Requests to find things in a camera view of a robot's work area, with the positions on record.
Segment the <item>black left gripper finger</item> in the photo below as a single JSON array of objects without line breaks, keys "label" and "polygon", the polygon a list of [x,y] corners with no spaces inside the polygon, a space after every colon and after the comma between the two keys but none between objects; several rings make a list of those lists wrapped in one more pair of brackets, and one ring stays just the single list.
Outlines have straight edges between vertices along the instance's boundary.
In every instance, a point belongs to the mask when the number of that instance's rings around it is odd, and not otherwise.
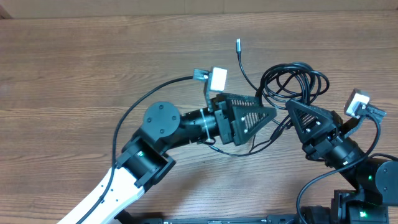
[{"label": "black left gripper finger", "polygon": [[237,106],[261,107],[259,99],[254,96],[223,93],[222,97],[229,108],[237,107]]},{"label": "black left gripper finger", "polygon": [[270,123],[276,116],[275,108],[237,106],[233,107],[234,144],[246,144],[260,129]]}]

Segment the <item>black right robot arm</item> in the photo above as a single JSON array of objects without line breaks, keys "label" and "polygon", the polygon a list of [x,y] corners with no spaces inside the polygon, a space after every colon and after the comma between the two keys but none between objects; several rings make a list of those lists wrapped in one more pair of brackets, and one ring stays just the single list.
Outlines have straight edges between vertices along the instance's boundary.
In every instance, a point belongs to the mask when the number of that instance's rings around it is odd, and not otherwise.
[{"label": "black right robot arm", "polygon": [[[289,116],[302,143],[306,159],[324,162],[331,171],[307,183],[296,199],[293,223],[389,223],[388,208],[397,206],[397,158],[373,153],[381,136],[385,111],[362,101],[349,100],[344,122],[335,111],[290,100]],[[350,136],[365,119],[376,125],[376,136],[363,151]],[[335,190],[330,207],[300,204],[304,192],[315,182],[340,174],[352,190]]]}]

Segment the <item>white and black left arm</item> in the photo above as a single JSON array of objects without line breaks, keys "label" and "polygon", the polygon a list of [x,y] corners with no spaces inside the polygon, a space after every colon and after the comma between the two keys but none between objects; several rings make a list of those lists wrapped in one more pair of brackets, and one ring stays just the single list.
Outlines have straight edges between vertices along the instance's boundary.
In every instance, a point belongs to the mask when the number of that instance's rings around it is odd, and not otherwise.
[{"label": "white and black left arm", "polygon": [[181,114],[160,101],[146,110],[143,124],[132,135],[94,190],[61,223],[109,223],[122,210],[158,184],[175,165],[169,149],[191,143],[246,144],[277,115],[253,96],[219,93],[199,110]]}]

